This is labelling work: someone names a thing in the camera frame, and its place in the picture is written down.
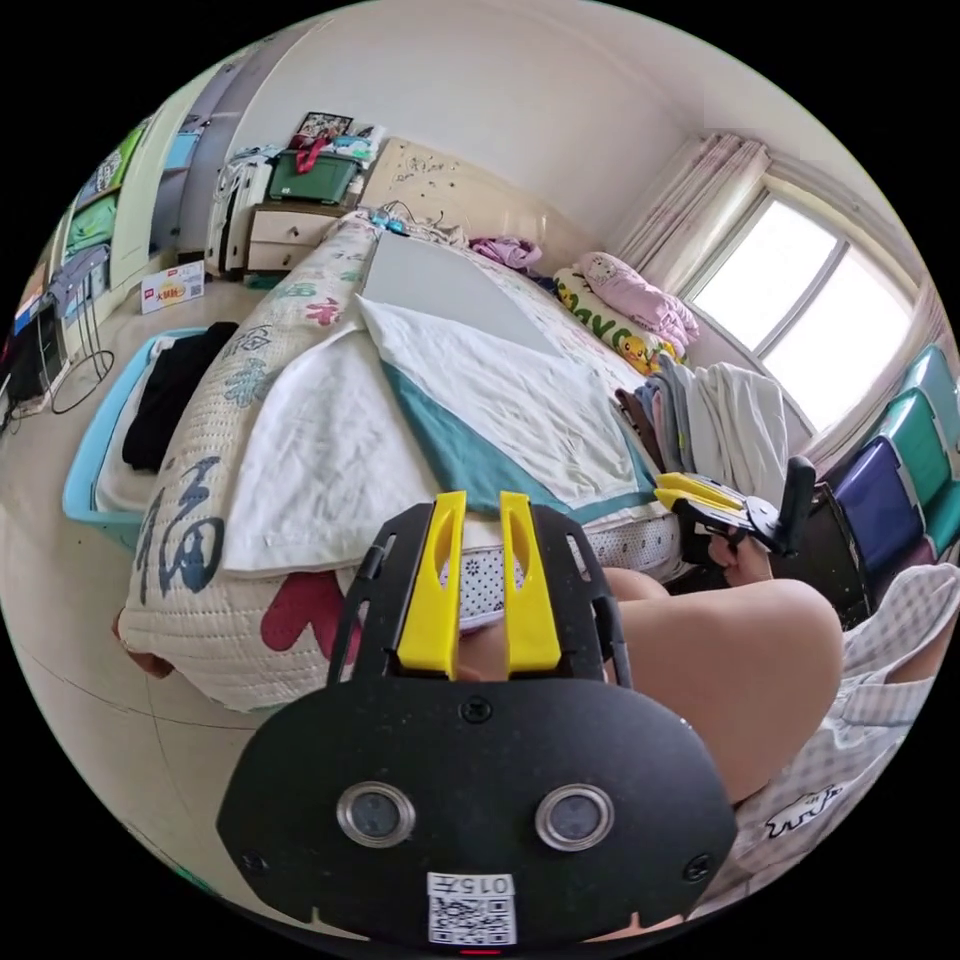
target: yellow clamp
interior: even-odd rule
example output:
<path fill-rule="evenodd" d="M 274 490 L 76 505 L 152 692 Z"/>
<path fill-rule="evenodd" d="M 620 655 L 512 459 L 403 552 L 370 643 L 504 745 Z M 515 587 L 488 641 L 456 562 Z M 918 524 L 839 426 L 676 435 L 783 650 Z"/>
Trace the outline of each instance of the yellow clamp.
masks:
<path fill-rule="evenodd" d="M 663 473 L 656 478 L 656 482 L 654 496 L 668 510 L 672 510 L 678 500 L 688 500 L 714 510 L 740 513 L 744 509 L 742 497 L 705 477 L 689 473 Z"/>
<path fill-rule="evenodd" d="M 443 674 L 451 680 L 456 675 L 466 507 L 463 491 L 440 494 L 436 499 L 397 647 L 397 658 L 405 670 Z M 560 641 L 529 498 L 501 493 L 500 522 L 507 676 L 552 672 L 560 664 Z M 520 587 L 514 576 L 515 561 L 523 571 Z M 443 585 L 440 575 L 448 562 Z"/>

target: white suitcase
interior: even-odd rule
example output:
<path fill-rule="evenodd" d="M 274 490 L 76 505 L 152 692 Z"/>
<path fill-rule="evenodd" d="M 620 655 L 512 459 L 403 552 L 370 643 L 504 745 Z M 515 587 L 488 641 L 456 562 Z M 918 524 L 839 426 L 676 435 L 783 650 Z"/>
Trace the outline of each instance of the white suitcase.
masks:
<path fill-rule="evenodd" d="M 224 171 L 210 212 L 206 269 L 215 277 L 239 278 L 246 266 L 253 208 L 263 203 L 273 166 L 250 157 Z"/>

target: yellow pillow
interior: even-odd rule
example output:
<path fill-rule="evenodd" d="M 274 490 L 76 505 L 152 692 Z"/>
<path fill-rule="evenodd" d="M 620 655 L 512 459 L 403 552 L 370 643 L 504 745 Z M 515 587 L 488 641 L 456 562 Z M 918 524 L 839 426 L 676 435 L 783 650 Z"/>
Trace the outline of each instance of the yellow pillow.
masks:
<path fill-rule="evenodd" d="M 639 373 L 644 376 L 656 373 L 660 369 L 658 357 L 661 353 L 678 359 L 673 347 L 665 340 L 608 307 L 590 289 L 583 274 L 572 267 L 564 267 L 554 274 L 553 279 L 557 283 L 560 302 Z"/>

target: person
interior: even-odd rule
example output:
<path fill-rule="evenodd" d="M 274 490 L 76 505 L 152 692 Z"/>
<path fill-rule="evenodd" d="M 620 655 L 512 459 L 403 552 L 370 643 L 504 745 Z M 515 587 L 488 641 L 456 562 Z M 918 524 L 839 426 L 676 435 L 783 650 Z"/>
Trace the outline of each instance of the person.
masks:
<path fill-rule="evenodd" d="M 790 762 L 829 710 L 843 629 L 812 587 L 773 578 L 756 540 L 734 549 L 715 536 L 710 556 L 730 589 L 673 597 L 645 574 L 604 574 L 620 607 L 634 688 L 690 723 L 736 806 Z M 505 680 L 505 645 L 503 621 L 465 634 L 458 679 Z"/>
<path fill-rule="evenodd" d="M 960 620 L 955 563 L 902 570 L 873 615 L 838 634 L 826 601 L 774 581 L 759 545 L 745 541 L 734 553 L 715 538 L 710 555 L 734 589 L 671 598 L 641 574 L 604 571 L 636 688 L 690 719 L 736 812 L 733 850 L 691 919 L 773 882 L 839 826 L 903 743 Z M 463 638 L 461 677 L 503 679 L 504 643 L 499 625 Z M 596 939 L 682 922 L 644 927 L 635 914 Z"/>

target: curtain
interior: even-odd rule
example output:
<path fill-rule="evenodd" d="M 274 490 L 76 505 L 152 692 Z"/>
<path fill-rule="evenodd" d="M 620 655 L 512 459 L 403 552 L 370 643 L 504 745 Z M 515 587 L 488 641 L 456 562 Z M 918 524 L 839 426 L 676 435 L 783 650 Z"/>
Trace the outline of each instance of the curtain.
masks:
<path fill-rule="evenodd" d="M 677 294 L 756 196 L 770 155 L 755 140 L 717 133 L 691 143 L 672 166 L 650 211 L 613 253 Z"/>
<path fill-rule="evenodd" d="M 802 451 L 823 476 L 866 439 L 896 395 L 907 368 L 931 343 L 943 351 L 955 376 L 960 376 L 960 353 L 943 302 L 928 274 L 920 283 L 907 335 L 867 395 L 832 427 L 814 437 Z"/>

